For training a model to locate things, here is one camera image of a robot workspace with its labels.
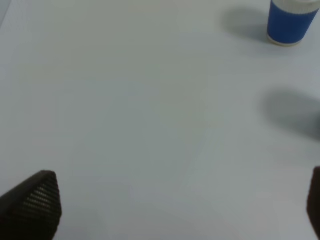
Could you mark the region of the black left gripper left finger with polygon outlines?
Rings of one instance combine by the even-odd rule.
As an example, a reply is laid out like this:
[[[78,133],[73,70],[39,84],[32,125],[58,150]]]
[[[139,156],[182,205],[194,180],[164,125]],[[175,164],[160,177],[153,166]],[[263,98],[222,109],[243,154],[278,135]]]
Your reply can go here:
[[[0,197],[0,238],[52,240],[61,217],[57,175],[41,170]]]

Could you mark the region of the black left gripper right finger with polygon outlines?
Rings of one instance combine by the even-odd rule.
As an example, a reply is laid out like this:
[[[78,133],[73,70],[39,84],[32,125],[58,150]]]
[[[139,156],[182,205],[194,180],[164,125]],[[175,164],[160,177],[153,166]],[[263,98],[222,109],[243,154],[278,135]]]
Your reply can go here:
[[[307,198],[307,214],[312,228],[318,238],[320,238],[320,167],[313,170],[310,181],[310,188]]]

